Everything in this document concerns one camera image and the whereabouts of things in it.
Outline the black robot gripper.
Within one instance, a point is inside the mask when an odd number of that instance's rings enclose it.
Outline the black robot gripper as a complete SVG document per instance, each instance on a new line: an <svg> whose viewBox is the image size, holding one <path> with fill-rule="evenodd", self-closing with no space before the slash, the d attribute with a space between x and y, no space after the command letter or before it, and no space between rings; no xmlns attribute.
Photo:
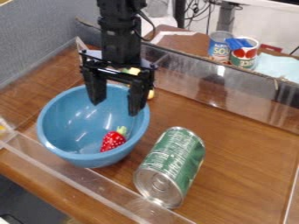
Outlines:
<svg viewBox="0 0 299 224"><path fill-rule="evenodd" d="M128 89L128 114L136 116L146 107L147 96L154 88L155 69L140 58L142 18L151 24L142 9L146 0L98 0L100 17L98 24L102 30L102 50L92 56L83 51L82 73L94 105L107 99L107 66L138 66L138 76L120 75L122 81L131 81Z"/></svg>

